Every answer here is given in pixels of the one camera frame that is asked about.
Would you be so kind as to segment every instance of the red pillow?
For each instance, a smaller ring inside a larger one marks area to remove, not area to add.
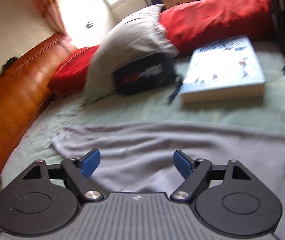
[[[160,14],[167,38],[180,54],[206,43],[238,35],[250,39],[274,36],[272,0],[202,0],[183,3]]]
[[[99,45],[76,50],[63,63],[49,81],[48,87],[53,94],[66,97],[84,88],[88,65]]]

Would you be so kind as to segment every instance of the gray pillow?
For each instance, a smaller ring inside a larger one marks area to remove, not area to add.
[[[84,97],[87,103],[115,90],[113,71],[152,52],[165,52],[171,57],[179,51],[166,38],[159,23],[163,4],[143,8],[116,25],[96,51],[87,71]]]

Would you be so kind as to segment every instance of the book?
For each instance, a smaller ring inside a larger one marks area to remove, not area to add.
[[[248,37],[237,36],[193,52],[179,95],[184,103],[262,97],[265,82]]]

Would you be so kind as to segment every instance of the black pouch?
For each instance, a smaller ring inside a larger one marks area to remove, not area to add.
[[[113,72],[119,94],[130,95],[174,83],[173,59],[165,53],[151,53]]]

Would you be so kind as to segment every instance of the bed sheet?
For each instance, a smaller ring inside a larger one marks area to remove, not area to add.
[[[108,125],[130,121],[181,120],[240,125],[285,133],[285,59],[275,41],[253,42],[267,83],[264,98],[236,99],[183,105],[179,97],[169,104],[167,97],[174,86],[121,96],[110,95],[85,105],[81,93],[54,101],[33,123],[12,152],[1,178],[3,187],[36,159],[47,164],[59,163],[62,157],[52,147],[66,124]],[[176,59],[177,72],[185,73],[190,56]]]

